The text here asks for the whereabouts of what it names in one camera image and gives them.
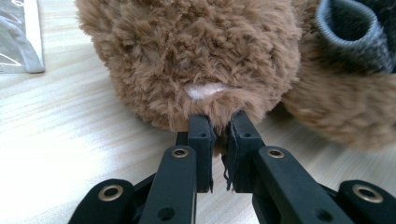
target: wood grain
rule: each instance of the wood grain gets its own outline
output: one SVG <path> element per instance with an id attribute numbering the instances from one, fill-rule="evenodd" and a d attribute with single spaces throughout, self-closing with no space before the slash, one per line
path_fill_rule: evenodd
<path id="1" fill-rule="evenodd" d="M 0 223 L 66 223 L 95 184 L 137 183 L 156 172 L 174 133 L 152 128 L 115 96 L 73 0 L 39 0 L 47 72 L 0 76 Z M 281 109 L 257 125 L 321 184 L 362 179 L 396 194 L 396 146 L 362 152 L 328 142 Z M 258 223 L 247 194 L 225 190 L 215 159 L 213 194 L 199 194 L 197 223 Z"/>

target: table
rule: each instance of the table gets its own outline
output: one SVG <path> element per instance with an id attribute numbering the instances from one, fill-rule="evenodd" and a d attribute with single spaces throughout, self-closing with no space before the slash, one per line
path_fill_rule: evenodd
<path id="1" fill-rule="evenodd" d="M 176 134 L 152 128 L 116 97 L 73 0 L 39 0 L 46 72 L 0 75 L 0 223 L 66 223 L 95 184 L 134 184 L 156 172 Z M 396 195 L 396 146 L 363 152 L 329 142 L 281 108 L 257 125 L 267 145 L 288 149 L 321 184 L 361 179 Z M 251 196 L 199 194 L 197 223 L 258 223 Z"/>

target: plush toy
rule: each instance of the plush toy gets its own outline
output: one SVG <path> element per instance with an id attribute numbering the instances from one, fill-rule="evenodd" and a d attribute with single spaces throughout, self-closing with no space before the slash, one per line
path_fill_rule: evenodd
<path id="1" fill-rule="evenodd" d="M 329 1 L 321 1 L 322 4 L 327 4 L 327 2 Z M 330 2 L 346 4 L 347 1 Z M 376 7 L 369 7 L 372 12 L 381 11 L 388 16 L 391 13 L 396 14 L 394 1 L 373 0 L 371 2 L 375 2 L 377 5 L 382 4 L 381 6 L 388 4 L 380 10 L 375 10 Z M 293 4 L 296 8 L 298 21 L 303 27 L 303 37 L 300 42 L 302 64 L 298 72 L 300 81 L 282 98 L 286 108 L 300 122 L 349 147 L 380 149 L 395 143 L 396 76 L 391 72 L 385 75 L 384 71 L 377 73 L 364 71 L 361 70 L 361 66 L 351 69 L 350 63 L 343 62 L 344 59 L 335 61 L 334 55 L 329 54 L 328 48 L 324 47 L 328 46 L 326 41 L 329 40 L 329 34 L 320 32 L 317 27 L 317 21 L 320 21 L 320 18 L 319 20 L 316 18 L 321 17 L 320 13 L 323 13 L 326 8 L 320 9 L 317 0 L 295 0 Z M 358 13 L 352 9 L 350 8 L 350 13 L 356 16 Z M 385 26 L 377 31 L 382 32 L 383 30 L 386 33 L 389 52 L 392 54 L 395 50 L 392 44 L 394 45 L 394 35 L 396 34 L 392 33 L 392 30 L 395 30 L 396 23 L 384 20 L 381 15 L 377 16 L 380 21 L 382 20 L 379 24 Z M 360 37 L 351 39 L 349 42 L 353 41 L 355 44 L 361 44 L 361 42 L 359 43 Z M 389 64 L 384 64 L 387 66 L 383 66 L 384 69 L 381 70 L 389 72 L 391 70 Z"/>
<path id="2" fill-rule="evenodd" d="M 259 122 L 297 81 L 301 29 L 290 0 L 77 0 L 120 99 L 153 126 L 218 133 L 245 110 Z"/>

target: brown fur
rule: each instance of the brown fur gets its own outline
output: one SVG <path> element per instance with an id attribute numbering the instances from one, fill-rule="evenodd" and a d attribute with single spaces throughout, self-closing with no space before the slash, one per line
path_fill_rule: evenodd
<path id="1" fill-rule="evenodd" d="M 77 0 L 118 96 L 153 126 L 184 131 L 191 114 L 222 130 L 259 122 L 297 80 L 301 31 L 290 0 Z M 232 87 L 192 100 L 187 84 Z"/>
<path id="2" fill-rule="evenodd" d="M 294 0 L 303 27 L 300 81 L 283 97 L 302 123 L 349 147 L 379 149 L 396 142 L 396 76 L 343 71 L 320 49 L 318 1 Z"/>

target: clear plastic package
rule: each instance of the clear plastic package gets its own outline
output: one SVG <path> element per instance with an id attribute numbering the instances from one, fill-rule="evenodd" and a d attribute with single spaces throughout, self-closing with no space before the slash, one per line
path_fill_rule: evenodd
<path id="1" fill-rule="evenodd" d="M 36 0 L 0 1 L 0 74 L 44 72 Z"/>

